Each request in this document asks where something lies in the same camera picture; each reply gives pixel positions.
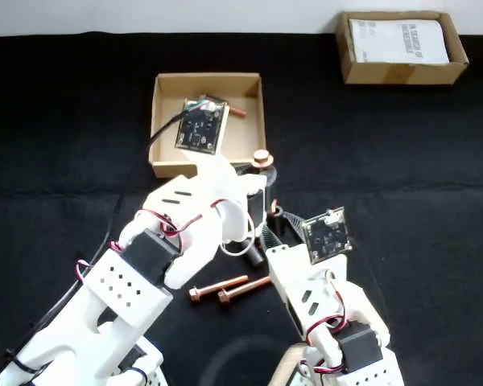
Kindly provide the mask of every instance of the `cardboard box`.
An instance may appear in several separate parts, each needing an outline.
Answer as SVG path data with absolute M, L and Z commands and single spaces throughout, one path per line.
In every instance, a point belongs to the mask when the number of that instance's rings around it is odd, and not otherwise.
M 152 100 L 151 134 L 184 107 L 184 99 L 202 94 L 220 97 L 244 109 L 245 118 L 229 115 L 221 152 L 232 164 L 248 163 L 254 151 L 266 148 L 261 77 L 257 73 L 204 72 L 159 74 Z M 155 175 L 171 178 L 196 175 L 196 167 L 174 147 L 179 123 L 152 146 L 149 162 Z
M 361 63 L 354 57 L 349 20 L 437 20 L 442 26 L 448 64 Z M 423 10 L 412 12 L 343 12 L 336 28 L 341 71 L 346 84 L 453 84 L 469 65 L 449 14 Z

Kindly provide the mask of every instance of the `white wall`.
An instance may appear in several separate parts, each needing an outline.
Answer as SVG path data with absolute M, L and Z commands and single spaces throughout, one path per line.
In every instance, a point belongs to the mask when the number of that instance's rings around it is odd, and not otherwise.
M 483 34 L 483 0 L 0 0 L 0 35 L 333 31 L 341 10 L 443 10 Z

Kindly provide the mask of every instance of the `black cloth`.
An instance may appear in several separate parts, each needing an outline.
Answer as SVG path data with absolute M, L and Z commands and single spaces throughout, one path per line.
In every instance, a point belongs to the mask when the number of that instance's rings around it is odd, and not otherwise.
M 343 85 L 332 35 L 0 38 L 0 351 L 99 244 L 148 137 L 155 76 L 260 72 L 279 202 L 305 218 L 345 206 L 349 277 L 407 384 L 483 385 L 483 37 L 463 43 L 454 87 L 358 87 Z M 148 165 L 133 180 L 115 234 L 160 184 Z M 271 286 L 190 304 L 191 285 L 242 273 L 263 274 L 218 256 L 148 331 L 171 384 L 266 384 L 299 340 Z

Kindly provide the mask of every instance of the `white paper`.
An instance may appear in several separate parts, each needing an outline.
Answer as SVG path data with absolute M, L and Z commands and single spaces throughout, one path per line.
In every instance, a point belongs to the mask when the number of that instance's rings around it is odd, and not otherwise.
M 449 63 L 436 20 L 350 19 L 357 62 Z

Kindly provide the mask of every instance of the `black circuit board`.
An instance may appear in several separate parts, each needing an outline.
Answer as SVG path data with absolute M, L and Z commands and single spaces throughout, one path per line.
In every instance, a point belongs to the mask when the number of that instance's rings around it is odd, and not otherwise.
M 312 264 L 351 249 L 343 208 L 305 220 L 302 227 Z
M 176 148 L 206 154 L 217 152 L 225 104 L 210 102 L 209 106 L 208 109 L 192 110 L 180 122 L 175 140 Z

